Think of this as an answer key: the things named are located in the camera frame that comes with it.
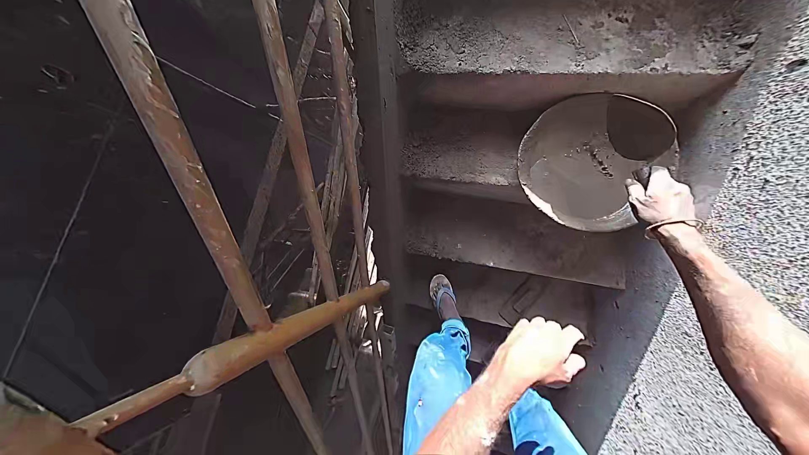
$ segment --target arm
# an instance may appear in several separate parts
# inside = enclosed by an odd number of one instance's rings
[[[489,453],[511,407],[535,382],[570,382],[584,358],[570,354],[584,337],[572,325],[522,319],[472,387],[438,421],[419,453]],[[537,352],[537,347],[544,347]]]
[[[687,185],[654,168],[648,190],[627,181],[641,218],[693,219]],[[782,453],[809,454],[809,338],[739,277],[686,223],[653,228],[691,296],[711,357]]]

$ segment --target person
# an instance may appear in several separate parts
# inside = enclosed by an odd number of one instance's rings
[[[782,453],[809,455],[809,338],[739,277],[704,242],[687,185],[652,168],[648,188],[626,182],[683,279],[719,372]],[[469,332],[443,275],[430,284],[441,331],[418,347],[410,375],[403,450],[488,453],[509,419],[515,453],[585,453],[550,403],[531,387],[569,382],[585,367],[573,354],[582,333],[536,317],[521,320],[471,383]]]

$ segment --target scaffolding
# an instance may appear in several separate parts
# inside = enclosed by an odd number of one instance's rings
[[[382,353],[376,324],[371,321],[371,316],[375,315],[374,305],[380,296],[388,292],[389,284],[385,281],[371,284],[367,264],[366,209],[363,210],[354,150],[358,120],[348,79],[352,62],[343,45],[344,35],[351,39],[345,8],[338,0],[324,0],[322,4],[315,1],[298,60],[294,69],[290,70],[275,0],[252,0],[282,119],[273,136],[242,244],[238,245],[160,70],[158,58],[152,52],[131,3],[129,0],[79,0],[79,2],[180,194],[188,214],[214,259],[227,285],[228,293],[222,305],[212,347],[193,356],[177,375],[68,423],[66,434],[81,434],[94,440],[99,435],[180,394],[191,397],[214,397],[212,392],[217,387],[266,361],[291,404],[314,452],[325,455],[329,450],[324,442],[323,429],[313,414],[311,404],[286,354],[286,349],[326,325],[332,324],[337,336],[336,345],[343,370],[346,371],[354,400],[363,446],[368,455],[373,455],[375,450],[371,428],[362,404],[353,349],[346,335],[345,315],[364,305],[369,319],[367,327],[373,346],[378,403],[385,441],[388,453],[393,454]],[[322,27],[328,30],[332,57],[333,92],[336,96],[333,129],[337,132],[339,137],[337,141],[342,149],[342,157],[337,159],[332,157],[330,169],[340,167],[341,163],[345,164],[345,169],[340,169],[338,178],[333,176],[331,180],[327,178],[328,181],[324,185],[323,207],[318,198],[320,187],[316,187],[312,175],[298,106],[303,80],[317,35]],[[261,226],[268,209],[278,165],[286,147],[289,147],[298,180],[302,200],[299,210],[303,209],[306,214],[315,250],[313,260],[315,266],[310,289],[316,291],[322,282],[327,302],[280,321],[272,321],[267,310],[269,302],[262,301],[249,266],[259,245]],[[358,278],[349,279],[345,293],[341,296],[337,289],[329,247],[336,229],[336,213],[339,211],[339,201],[342,199],[345,185],[349,190],[354,227],[352,263],[356,263]],[[328,209],[329,217],[325,225],[322,208]],[[352,287],[352,281],[358,283],[356,290]],[[249,331],[247,334],[231,338],[236,311],[241,314]],[[204,402],[201,399],[196,400],[192,413],[197,408],[205,408],[204,405],[197,406],[198,403]]]

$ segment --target metal bowl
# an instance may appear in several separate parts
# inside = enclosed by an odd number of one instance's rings
[[[558,223],[617,231],[637,223],[624,181],[651,163],[673,170],[679,153],[676,125],[661,108],[588,93],[555,104],[528,130],[519,145],[519,182]]]

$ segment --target leg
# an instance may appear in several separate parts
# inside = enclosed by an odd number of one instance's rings
[[[455,296],[446,277],[436,275],[430,284],[430,295],[445,321],[441,331],[425,338],[416,352],[404,410],[404,455],[419,449],[435,424],[472,385],[472,377],[466,370],[471,349],[469,330],[458,316]]]
[[[587,455],[551,403],[528,389],[508,414],[515,455]]]

